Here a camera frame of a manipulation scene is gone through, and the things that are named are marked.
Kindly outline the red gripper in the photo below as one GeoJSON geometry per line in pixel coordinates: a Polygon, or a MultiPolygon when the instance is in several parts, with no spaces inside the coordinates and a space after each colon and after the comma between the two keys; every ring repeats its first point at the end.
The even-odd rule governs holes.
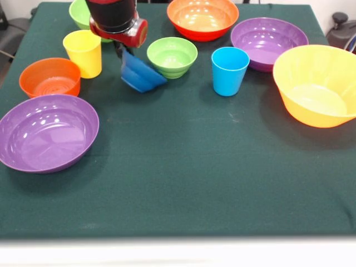
{"type": "Polygon", "coordinates": [[[125,55],[134,56],[134,52],[130,47],[141,47],[148,33],[148,22],[140,18],[138,12],[135,13],[131,25],[121,32],[109,32],[108,30],[104,30],[92,17],[90,17],[89,22],[92,33],[101,38],[113,41],[115,52],[119,59],[122,58],[122,50],[125,55]]]}

